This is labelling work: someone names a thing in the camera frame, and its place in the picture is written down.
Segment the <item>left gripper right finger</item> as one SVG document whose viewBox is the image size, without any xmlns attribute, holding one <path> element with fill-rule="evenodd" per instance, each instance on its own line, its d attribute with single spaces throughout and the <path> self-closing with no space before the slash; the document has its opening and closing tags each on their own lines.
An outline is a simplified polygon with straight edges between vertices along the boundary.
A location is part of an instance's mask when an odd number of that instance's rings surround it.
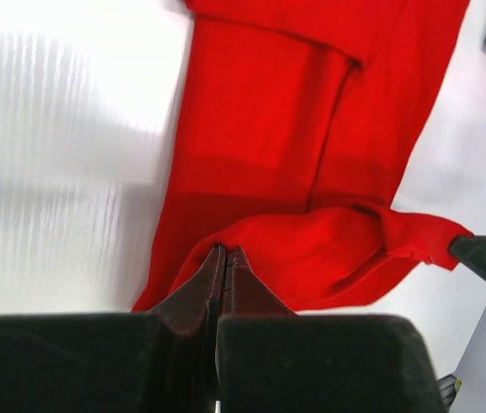
<svg viewBox="0 0 486 413">
<path fill-rule="evenodd" d="M 218 322 L 223 412 L 441 412 L 426 345 L 406 318 L 299 316 L 231 255 Z"/>
</svg>

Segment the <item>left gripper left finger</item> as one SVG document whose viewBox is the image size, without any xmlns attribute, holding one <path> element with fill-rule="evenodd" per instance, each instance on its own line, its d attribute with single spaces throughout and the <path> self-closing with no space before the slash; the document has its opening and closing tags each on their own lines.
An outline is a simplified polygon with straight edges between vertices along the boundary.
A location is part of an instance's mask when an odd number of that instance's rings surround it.
<svg viewBox="0 0 486 413">
<path fill-rule="evenodd" d="M 150 311 L 0 316 L 0 412 L 212 412 L 227 254 Z"/>
</svg>

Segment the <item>red t-shirt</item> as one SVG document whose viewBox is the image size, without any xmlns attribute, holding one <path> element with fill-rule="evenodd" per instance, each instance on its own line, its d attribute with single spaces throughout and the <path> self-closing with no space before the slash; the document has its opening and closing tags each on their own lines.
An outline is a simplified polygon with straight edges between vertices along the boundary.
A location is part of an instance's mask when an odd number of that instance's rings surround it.
<svg viewBox="0 0 486 413">
<path fill-rule="evenodd" d="M 135 303 L 242 247 L 294 311 L 369 305 L 466 229 L 391 204 L 466 1 L 189 1 L 169 184 Z"/>
</svg>

